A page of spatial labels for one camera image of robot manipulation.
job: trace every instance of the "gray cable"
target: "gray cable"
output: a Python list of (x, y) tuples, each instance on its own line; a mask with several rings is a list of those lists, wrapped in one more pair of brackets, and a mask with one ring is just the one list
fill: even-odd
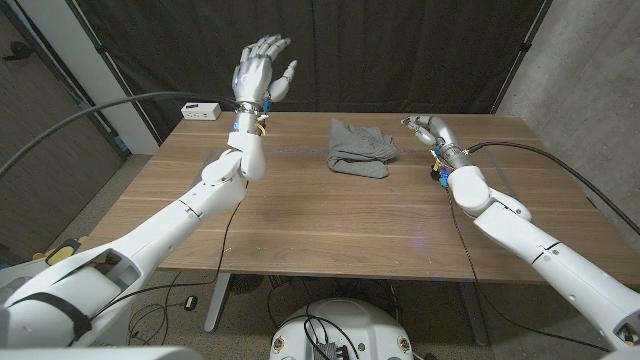
[(611, 210), (613, 210), (613, 212), (615, 212), (618, 216), (620, 216), (620, 218), (625, 223), (627, 223), (627, 225), (629, 225), (629, 227), (631, 227), (631, 229), (633, 231), (635, 231), (636, 234), (640, 235), (640, 227), (638, 227), (638, 225), (635, 222), (633, 222), (633, 220), (631, 220), (627, 216), (627, 214), (625, 214), (622, 210), (620, 210), (620, 208), (617, 207), (616, 204), (613, 203), (613, 201), (609, 200), (609, 198), (602, 191), (600, 191), (597, 187), (595, 187), (595, 185), (593, 185), (584, 176), (580, 175), (580, 173), (575, 171), (571, 166), (565, 164), (562, 160), (558, 159), (557, 157), (549, 154), (548, 152), (546, 152), (544, 150), (540, 150), (540, 149), (535, 148), (533, 146), (524, 145), (524, 144), (518, 144), (518, 143), (512, 143), (512, 142), (508, 142), (508, 141), (488, 141), (488, 142), (483, 142), (483, 143), (479, 143), (479, 144), (475, 144), (473, 146), (470, 146), (467, 150), (469, 150), (469, 154), (471, 154), (471, 153), (474, 153), (474, 152), (482, 149), (485, 146), (492, 146), (492, 145), (494, 145), (494, 146), (508, 146), (508, 147), (514, 147), (514, 148), (520, 148), (520, 149), (532, 151), (532, 152), (534, 152), (536, 154), (540, 154), (540, 155), (550, 159), (551, 161), (555, 162), (556, 164), (560, 165), (563, 169), (567, 170), (569, 172), (569, 174), (575, 176), (576, 179), (580, 180), (580, 182), (582, 182), (586, 187), (588, 187), (589, 190), (593, 191), (593, 193), (596, 194), (600, 199), (602, 199), (602, 201), (604, 201), (604, 203), (607, 204), (607, 206), (609, 206), (609, 208), (611, 208)]
[(60, 121), (59, 123), (53, 125), (49, 129), (47, 129), (45, 132), (38, 135), (35, 139), (31, 140), (22, 149), (18, 150), (18, 152), (16, 152), (6, 163), (2, 165), (2, 168), (0, 168), (0, 179), (2, 179), (7, 174), (7, 172), (18, 161), (20, 161), (20, 159), (22, 159), (29, 151), (35, 148), (38, 144), (40, 144), (46, 138), (51, 136), (51, 134), (71, 124), (72, 122), (78, 119), (81, 119), (83, 116), (92, 114), (94, 112), (100, 111), (102, 109), (106, 109), (111, 106), (120, 105), (128, 102), (132, 102), (132, 101), (150, 99), (150, 98), (191, 98), (191, 99), (218, 101), (218, 102), (226, 103), (229, 105), (233, 104), (234, 106), (237, 104), (234, 100), (215, 98), (215, 97), (202, 95), (202, 94), (194, 94), (194, 93), (179, 92), (179, 91), (158, 91), (158, 92), (152, 92), (147, 94), (141, 94), (141, 95), (129, 96), (121, 99), (111, 100), (104, 104), (92, 106), (88, 109), (82, 110), (74, 115), (71, 115), (68, 118)]

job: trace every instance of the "robotic arm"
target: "robotic arm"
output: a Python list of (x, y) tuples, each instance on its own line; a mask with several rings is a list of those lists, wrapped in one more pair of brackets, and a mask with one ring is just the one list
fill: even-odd
[(242, 52), (233, 91), (240, 107), (230, 149), (202, 171), (202, 181), (122, 238), (69, 257), (41, 272), (0, 305), (0, 347), (88, 346), (128, 311), (133, 296), (160, 263), (206, 219), (239, 202), (243, 179), (265, 173), (265, 100), (286, 95), (296, 61), (271, 86), (271, 63), (291, 42), (264, 37)]
[(533, 225), (531, 213), (519, 201), (490, 188), (442, 119), (413, 116), (402, 123), (422, 143), (435, 146), (454, 169), (449, 187), (476, 226), (529, 263), (614, 349), (640, 343), (640, 294)]

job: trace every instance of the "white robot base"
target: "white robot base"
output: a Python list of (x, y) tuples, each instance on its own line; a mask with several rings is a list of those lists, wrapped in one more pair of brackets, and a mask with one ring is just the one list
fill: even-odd
[(269, 359), (325, 359), (308, 337), (331, 360), (413, 359), (404, 328), (389, 314), (360, 300), (331, 298), (298, 310), (273, 336)]

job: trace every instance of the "table leg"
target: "table leg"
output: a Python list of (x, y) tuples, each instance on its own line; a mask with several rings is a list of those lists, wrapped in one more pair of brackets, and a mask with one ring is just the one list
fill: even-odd
[(474, 284), (470, 282), (458, 283), (458, 288), (462, 294), (464, 307), (467, 310), (473, 340), (480, 346), (487, 346), (489, 344), (489, 336), (487, 335), (484, 317), (482, 316), (482, 310), (478, 302), (476, 288)]
[(207, 312), (207, 319), (204, 322), (204, 331), (212, 333), (218, 328), (218, 323), (222, 317), (222, 309), (227, 299), (227, 291), (229, 288), (229, 279), (231, 274), (219, 273), (216, 284), (213, 287), (213, 294), (211, 295), (211, 303), (209, 304), (209, 312)]

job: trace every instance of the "white power outlet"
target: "white power outlet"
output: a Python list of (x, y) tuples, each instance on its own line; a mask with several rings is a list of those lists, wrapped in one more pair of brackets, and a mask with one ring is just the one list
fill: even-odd
[(216, 120), (221, 112), (218, 103), (186, 103), (181, 111), (185, 120)]

